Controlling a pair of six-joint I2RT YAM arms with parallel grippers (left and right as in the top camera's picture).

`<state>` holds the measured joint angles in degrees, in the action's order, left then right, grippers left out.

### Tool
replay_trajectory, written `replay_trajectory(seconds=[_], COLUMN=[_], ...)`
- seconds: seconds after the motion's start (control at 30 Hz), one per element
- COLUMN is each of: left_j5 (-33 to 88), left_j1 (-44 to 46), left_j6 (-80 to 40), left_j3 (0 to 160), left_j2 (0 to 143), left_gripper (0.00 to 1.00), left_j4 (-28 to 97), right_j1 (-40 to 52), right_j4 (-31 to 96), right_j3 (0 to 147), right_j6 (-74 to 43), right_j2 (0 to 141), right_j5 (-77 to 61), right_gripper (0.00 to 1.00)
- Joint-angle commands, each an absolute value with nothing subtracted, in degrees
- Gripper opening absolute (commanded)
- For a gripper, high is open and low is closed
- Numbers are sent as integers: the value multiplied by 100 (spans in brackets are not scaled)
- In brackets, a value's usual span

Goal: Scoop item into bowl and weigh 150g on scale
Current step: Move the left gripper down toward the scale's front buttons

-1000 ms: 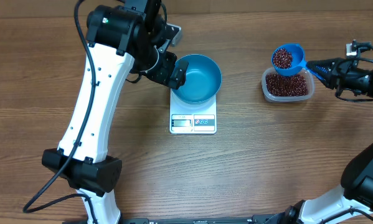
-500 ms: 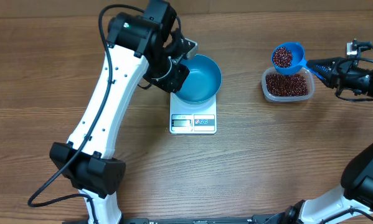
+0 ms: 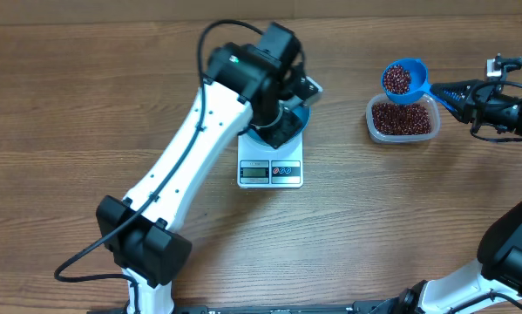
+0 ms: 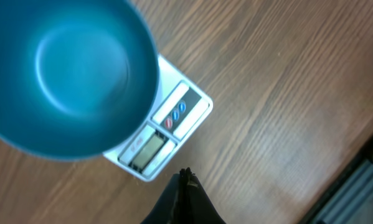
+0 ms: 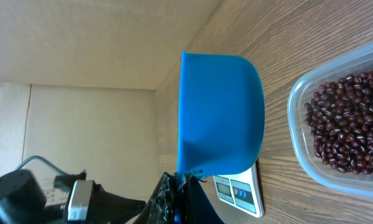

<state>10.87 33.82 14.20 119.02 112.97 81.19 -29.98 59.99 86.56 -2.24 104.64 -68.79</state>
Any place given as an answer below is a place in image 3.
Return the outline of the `blue plastic scoop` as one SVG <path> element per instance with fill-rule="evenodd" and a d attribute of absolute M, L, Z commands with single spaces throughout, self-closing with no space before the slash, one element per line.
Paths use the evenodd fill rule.
<path fill-rule="evenodd" d="M 386 73 L 393 67 L 401 67 L 404 71 L 408 72 L 410 80 L 406 92 L 394 93 L 387 86 L 387 83 L 385 82 Z M 429 83 L 428 78 L 428 68 L 420 58 L 401 58 L 392 62 L 385 68 L 381 77 L 381 86 L 386 96 L 397 104 L 408 105 L 415 103 L 424 95 L 428 95 L 443 105 L 446 110 L 451 112 L 453 106 L 449 105 L 445 100 L 440 99 L 430 90 L 431 84 Z"/>

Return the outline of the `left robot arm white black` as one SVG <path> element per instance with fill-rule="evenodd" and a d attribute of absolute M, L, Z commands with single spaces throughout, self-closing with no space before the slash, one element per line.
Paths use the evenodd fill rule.
<path fill-rule="evenodd" d="M 304 72 L 295 34 L 271 24 L 256 44 L 225 44 L 198 62 L 192 108 L 157 162 L 96 216 L 105 247 L 128 282 L 127 313 L 171 313 L 173 279 L 192 245 L 180 235 L 202 182 L 231 141 L 242 188 L 299 188 L 302 133 L 321 88 Z"/>

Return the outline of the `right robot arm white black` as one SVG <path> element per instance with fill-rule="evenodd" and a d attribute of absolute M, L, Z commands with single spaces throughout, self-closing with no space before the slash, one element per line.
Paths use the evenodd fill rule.
<path fill-rule="evenodd" d="M 444 103 L 460 122 L 508 133 L 506 141 L 522 141 L 522 98 L 502 93 L 503 79 L 434 84 L 433 98 Z M 422 281 L 400 296 L 379 304 L 382 313 L 474 313 L 509 302 L 522 310 L 522 201 L 485 232 L 472 262 L 440 279 Z"/>

